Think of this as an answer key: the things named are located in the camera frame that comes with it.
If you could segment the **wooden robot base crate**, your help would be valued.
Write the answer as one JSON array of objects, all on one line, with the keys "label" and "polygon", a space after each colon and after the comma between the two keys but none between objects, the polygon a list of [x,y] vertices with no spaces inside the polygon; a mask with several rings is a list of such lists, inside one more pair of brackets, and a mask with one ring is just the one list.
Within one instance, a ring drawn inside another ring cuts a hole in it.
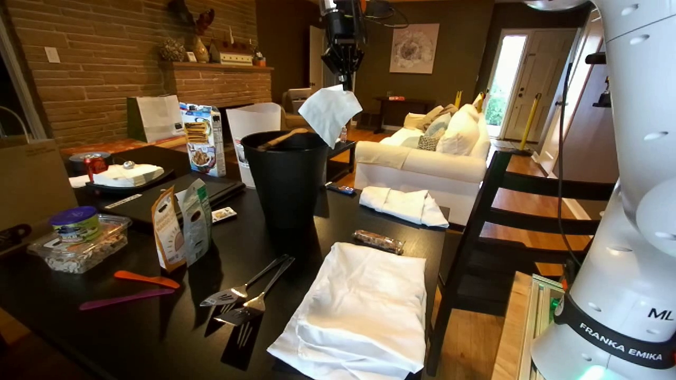
[{"label": "wooden robot base crate", "polygon": [[531,364],[534,340],[549,328],[563,290],[558,281],[518,273],[512,277],[491,380],[545,380]]}]

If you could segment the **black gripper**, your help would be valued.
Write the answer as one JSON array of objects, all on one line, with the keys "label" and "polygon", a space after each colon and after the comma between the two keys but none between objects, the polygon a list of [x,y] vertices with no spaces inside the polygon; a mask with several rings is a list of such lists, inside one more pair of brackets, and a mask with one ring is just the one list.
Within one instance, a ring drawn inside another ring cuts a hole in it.
[{"label": "black gripper", "polygon": [[359,0],[319,0],[327,46],[322,64],[340,81],[348,81],[362,60],[362,27]]}]

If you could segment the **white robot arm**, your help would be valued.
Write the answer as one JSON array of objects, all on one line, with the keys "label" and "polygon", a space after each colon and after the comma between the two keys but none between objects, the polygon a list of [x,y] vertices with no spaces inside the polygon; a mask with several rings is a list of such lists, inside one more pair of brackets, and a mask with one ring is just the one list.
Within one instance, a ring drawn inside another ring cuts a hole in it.
[{"label": "white robot arm", "polygon": [[545,380],[676,380],[676,0],[593,3],[618,180],[554,324],[534,340]]}]

